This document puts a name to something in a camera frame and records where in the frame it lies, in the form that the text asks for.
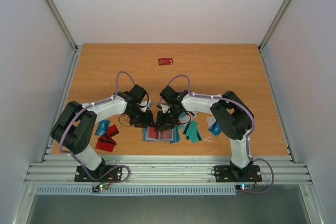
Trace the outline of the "red card black stripe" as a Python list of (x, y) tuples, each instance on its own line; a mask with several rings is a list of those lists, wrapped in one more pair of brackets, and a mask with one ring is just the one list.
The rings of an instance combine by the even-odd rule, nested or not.
[(157, 141), (160, 138), (159, 131), (156, 131), (154, 127), (148, 127), (145, 134), (145, 139), (148, 141)]

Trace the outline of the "teal leather card holder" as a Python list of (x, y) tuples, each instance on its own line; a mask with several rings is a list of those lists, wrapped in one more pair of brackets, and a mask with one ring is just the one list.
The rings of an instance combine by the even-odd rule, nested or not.
[(153, 127), (142, 129), (143, 140), (149, 142), (169, 142), (176, 143), (181, 140), (177, 128), (166, 130), (163, 132), (156, 131)]

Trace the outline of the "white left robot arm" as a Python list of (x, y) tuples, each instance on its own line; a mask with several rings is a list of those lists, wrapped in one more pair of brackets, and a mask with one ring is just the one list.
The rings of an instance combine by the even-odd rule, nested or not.
[(50, 136), (65, 147), (87, 168), (87, 175), (94, 181), (105, 177), (103, 159), (90, 145), (96, 123), (116, 115), (127, 115), (134, 127), (146, 128), (154, 124), (147, 91), (134, 85), (130, 91), (116, 94), (93, 103), (69, 102), (57, 119)]

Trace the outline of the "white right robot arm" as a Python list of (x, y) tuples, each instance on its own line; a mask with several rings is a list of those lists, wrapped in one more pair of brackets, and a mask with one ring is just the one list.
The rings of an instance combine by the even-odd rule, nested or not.
[(230, 140), (230, 169), (233, 177), (243, 180), (249, 176), (253, 165), (249, 140), (255, 129), (255, 120), (252, 112), (234, 92), (206, 95), (187, 90), (177, 92), (167, 86), (161, 91), (160, 96), (167, 106), (162, 106), (157, 113), (155, 123), (157, 131), (162, 132), (178, 126), (179, 116), (183, 112), (211, 114)]

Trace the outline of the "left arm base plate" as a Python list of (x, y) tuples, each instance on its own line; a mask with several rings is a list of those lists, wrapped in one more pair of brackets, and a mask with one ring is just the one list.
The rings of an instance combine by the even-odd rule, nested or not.
[(74, 181), (75, 182), (92, 182), (92, 183), (106, 183), (106, 182), (120, 182), (123, 174), (121, 166), (106, 165), (103, 168), (98, 168), (93, 171), (87, 167), (78, 166), (76, 168)]

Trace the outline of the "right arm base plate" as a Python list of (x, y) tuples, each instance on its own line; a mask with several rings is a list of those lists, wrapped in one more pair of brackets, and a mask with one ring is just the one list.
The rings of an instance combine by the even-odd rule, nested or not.
[(257, 165), (243, 169), (232, 168), (230, 165), (217, 165), (213, 167), (211, 175), (218, 183), (262, 182), (261, 171)]

